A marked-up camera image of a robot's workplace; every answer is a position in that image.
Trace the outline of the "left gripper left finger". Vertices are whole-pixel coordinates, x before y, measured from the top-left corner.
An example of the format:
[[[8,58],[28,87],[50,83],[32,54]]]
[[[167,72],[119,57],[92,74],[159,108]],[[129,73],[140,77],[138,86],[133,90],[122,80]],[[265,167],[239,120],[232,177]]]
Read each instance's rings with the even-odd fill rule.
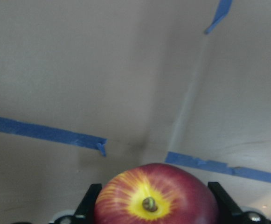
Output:
[[[74,224],[93,224],[96,199],[102,190],[102,184],[94,183],[88,188],[86,194],[78,205],[74,217]]]

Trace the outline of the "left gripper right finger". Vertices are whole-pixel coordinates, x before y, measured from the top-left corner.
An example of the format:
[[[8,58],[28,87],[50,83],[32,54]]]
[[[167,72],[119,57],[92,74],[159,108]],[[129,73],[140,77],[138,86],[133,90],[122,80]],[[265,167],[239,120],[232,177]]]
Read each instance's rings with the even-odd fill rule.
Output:
[[[214,195],[219,209],[219,224],[240,224],[243,211],[226,192],[219,182],[208,182],[208,188]]]

